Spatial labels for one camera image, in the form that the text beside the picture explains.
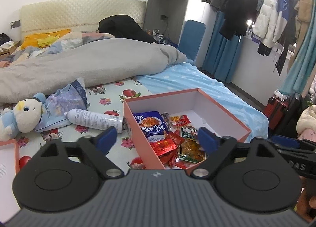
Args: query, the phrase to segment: curtain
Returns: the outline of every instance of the curtain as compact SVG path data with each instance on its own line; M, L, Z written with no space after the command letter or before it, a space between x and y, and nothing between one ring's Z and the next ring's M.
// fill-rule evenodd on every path
M316 63L316 1L313 2L312 16L303 44L279 91L292 95L302 94Z
M244 37L241 36L240 39L238 36L234 35L232 40L224 38L219 33L224 21L224 13L218 11L210 45L202 69L208 71L216 79L229 83L239 60Z

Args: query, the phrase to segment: black device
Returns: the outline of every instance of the black device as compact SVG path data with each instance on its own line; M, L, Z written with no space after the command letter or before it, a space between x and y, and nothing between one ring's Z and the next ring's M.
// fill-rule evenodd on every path
M201 133L218 147L190 175L133 169L124 175L96 149L100 138L106 140L102 134L52 140L16 175L13 193L22 209L5 226L314 226L292 210L301 181L273 145L259 138L248 144L217 139L201 128L206 150L210 143ZM234 163L238 158L246 159Z

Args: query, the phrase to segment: yellow pillow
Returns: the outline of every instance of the yellow pillow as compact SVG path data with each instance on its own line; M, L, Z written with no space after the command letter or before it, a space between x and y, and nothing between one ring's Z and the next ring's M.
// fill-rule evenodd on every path
M52 43L54 43L58 38L70 32L71 32L71 29L63 29L63 30L59 30L55 32L27 35L25 37L23 44L21 45L21 49L25 49L30 45L34 47L39 47L39 48L48 47Z

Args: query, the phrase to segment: red suitcase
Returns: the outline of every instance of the red suitcase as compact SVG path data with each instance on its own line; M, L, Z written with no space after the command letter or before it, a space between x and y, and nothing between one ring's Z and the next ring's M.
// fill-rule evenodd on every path
M270 129L274 130L284 114L288 111L288 106L288 100L282 101L275 95L273 95L269 99L268 104L263 111L263 114L265 114L269 119Z

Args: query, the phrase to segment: blue hat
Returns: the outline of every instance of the blue hat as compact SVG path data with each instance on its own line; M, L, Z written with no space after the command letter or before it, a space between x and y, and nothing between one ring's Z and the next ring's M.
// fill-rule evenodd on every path
M37 93L33 96L33 99L37 100L38 102L44 103L46 100L45 94L42 92Z

